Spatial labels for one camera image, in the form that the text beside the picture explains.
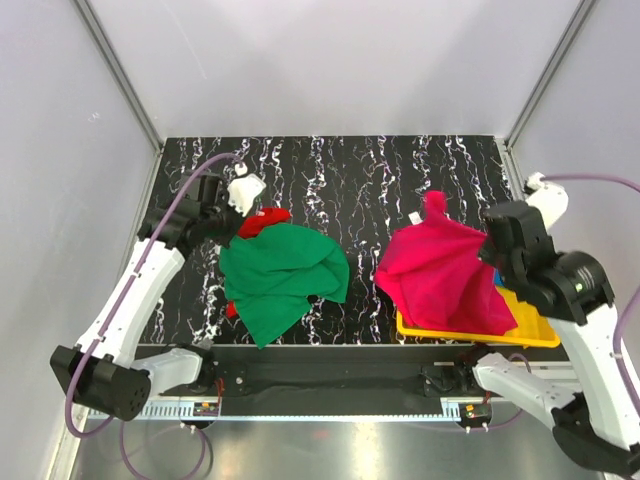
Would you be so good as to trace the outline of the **red t shirt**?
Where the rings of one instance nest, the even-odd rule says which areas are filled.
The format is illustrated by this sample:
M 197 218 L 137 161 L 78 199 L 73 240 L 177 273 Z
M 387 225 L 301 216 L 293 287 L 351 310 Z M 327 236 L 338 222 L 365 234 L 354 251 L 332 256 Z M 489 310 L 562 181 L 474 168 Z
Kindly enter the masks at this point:
M 264 207 L 245 220 L 229 247 L 220 252 L 219 268 L 230 304 L 227 314 L 240 318 L 246 326 L 256 322 L 256 298 L 270 295 L 282 274 L 270 257 L 277 249 L 267 229 L 285 224 L 290 218 L 286 209 Z

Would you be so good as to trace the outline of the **magenta t shirt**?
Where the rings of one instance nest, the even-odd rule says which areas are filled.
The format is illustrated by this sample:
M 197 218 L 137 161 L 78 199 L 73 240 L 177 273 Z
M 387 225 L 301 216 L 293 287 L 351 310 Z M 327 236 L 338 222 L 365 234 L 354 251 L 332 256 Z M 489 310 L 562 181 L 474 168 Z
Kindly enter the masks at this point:
M 424 196 L 424 219 L 394 232 L 374 274 L 405 321 L 443 332 L 502 336 L 517 322 L 479 252 L 487 235 L 449 217 L 441 191 Z

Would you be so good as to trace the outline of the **green t shirt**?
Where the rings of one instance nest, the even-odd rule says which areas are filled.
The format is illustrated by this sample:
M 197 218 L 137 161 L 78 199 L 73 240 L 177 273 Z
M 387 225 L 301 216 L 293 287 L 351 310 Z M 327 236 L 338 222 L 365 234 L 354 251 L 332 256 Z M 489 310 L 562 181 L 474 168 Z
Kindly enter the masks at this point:
M 346 301 L 350 268 L 340 245 L 322 233 L 279 223 L 220 252 L 226 299 L 263 348 L 311 310 L 311 297 Z

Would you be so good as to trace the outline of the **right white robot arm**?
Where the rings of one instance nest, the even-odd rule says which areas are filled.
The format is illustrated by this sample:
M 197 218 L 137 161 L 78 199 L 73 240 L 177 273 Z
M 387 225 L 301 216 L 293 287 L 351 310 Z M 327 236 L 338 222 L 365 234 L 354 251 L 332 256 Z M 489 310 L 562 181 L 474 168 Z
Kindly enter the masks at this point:
M 484 350 L 454 371 L 466 396 L 496 393 L 544 424 L 563 453 L 592 471 L 639 471 L 639 413 L 617 366 L 618 313 L 602 265 L 580 251 L 556 251 L 543 213 L 524 201 L 489 208 L 481 260 L 504 286 L 536 308 L 561 340 L 580 391 L 557 387 Z

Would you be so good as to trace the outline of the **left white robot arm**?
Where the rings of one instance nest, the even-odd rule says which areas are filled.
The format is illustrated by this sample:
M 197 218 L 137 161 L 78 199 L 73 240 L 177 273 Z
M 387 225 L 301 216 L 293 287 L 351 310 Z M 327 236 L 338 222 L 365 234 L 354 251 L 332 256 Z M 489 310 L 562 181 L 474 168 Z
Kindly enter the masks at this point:
M 183 385 L 196 396 L 215 386 L 216 372 L 203 347 L 173 347 L 135 357 L 145 325 L 171 280 L 207 241 L 230 243 L 265 189 L 254 174 L 231 182 L 203 173 L 182 180 L 165 209 L 143 221 L 123 275 L 97 318 L 73 347 L 59 345 L 50 366 L 65 394 L 65 421 L 81 405 L 109 419 L 134 419 L 147 400 Z

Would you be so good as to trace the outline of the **yellow plastic bin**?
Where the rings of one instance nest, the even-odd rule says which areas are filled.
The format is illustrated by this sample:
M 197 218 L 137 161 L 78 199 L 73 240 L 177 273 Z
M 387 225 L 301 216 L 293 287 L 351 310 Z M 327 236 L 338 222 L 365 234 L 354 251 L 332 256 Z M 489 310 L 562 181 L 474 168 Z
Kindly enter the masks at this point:
M 410 326 L 399 310 L 396 311 L 397 331 L 405 336 L 427 339 L 444 339 L 447 342 L 518 345 L 524 348 L 556 348 L 561 340 L 551 328 L 548 319 L 525 302 L 520 302 L 515 293 L 503 287 L 495 289 L 503 297 L 506 306 L 517 322 L 517 327 L 503 336 L 428 330 Z

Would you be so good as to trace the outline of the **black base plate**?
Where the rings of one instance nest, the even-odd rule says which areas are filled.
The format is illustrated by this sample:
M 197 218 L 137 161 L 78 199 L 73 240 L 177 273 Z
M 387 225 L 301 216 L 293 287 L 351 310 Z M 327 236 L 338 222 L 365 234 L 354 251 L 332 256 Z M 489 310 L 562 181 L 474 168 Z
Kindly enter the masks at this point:
M 429 382 L 467 345 L 253 346 L 213 349 L 222 416 L 266 420 L 438 414 Z

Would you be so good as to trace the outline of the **aluminium front rail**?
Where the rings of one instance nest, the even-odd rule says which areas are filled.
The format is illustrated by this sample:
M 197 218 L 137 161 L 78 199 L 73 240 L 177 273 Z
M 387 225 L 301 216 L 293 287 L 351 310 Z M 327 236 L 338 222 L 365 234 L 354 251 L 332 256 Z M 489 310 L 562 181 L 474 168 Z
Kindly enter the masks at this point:
M 123 421 L 173 415 L 204 422 L 234 417 L 426 415 L 441 400 L 484 401 L 489 392 L 462 364 L 416 362 L 208 362 L 190 384 L 154 393 L 145 380 L 122 378 L 93 413 Z

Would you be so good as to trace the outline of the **left aluminium frame post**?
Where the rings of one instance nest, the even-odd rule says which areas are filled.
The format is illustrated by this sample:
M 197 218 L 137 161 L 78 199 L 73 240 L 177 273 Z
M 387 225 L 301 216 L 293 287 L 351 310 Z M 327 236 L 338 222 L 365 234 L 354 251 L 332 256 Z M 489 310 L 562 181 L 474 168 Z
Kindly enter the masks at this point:
M 164 145 L 164 140 L 159 135 L 150 115 L 137 94 L 92 3 L 87 0 L 71 0 L 70 3 L 75 8 L 81 22 L 88 31 L 121 95 L 127 103 L 129 110 L 143 131 L 146 140 L 156 153 L 160 152 Z

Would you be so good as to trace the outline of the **aluminium frame post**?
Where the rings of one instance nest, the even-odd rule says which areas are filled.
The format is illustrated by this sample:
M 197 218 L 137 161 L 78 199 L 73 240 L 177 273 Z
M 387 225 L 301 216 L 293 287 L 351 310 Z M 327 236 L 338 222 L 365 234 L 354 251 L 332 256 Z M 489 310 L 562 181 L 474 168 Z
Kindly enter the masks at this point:
M 143 131 L 146 140 L 156 153 L 160 152 L 164 145 L 164 140 L 159 135 L 150 115 L 137 94 L 92 3 L 87 0 L 71 0 L 70 3 L 75 8 L 81 22 L 88 31 L 121 95 L 127 103 L 129 110 Z
M 578 2 L 516 121 L 504 138 L 504 145 L 508 151 L 511 151 L 520 139 L 558 70 L 598 4 L 598 0 L 580 0 Z

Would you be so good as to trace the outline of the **right aluminium frame post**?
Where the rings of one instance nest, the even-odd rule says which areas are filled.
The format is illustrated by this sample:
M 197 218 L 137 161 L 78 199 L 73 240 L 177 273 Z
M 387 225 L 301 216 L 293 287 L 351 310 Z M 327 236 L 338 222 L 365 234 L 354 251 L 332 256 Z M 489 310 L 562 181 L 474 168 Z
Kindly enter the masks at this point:
M 504 145 L 508 151 L 511 151 L 520 139 L 558 70 L 598 4 L 598 0 L 580 0 L 578 2 L 516 121 L 504 138 Z

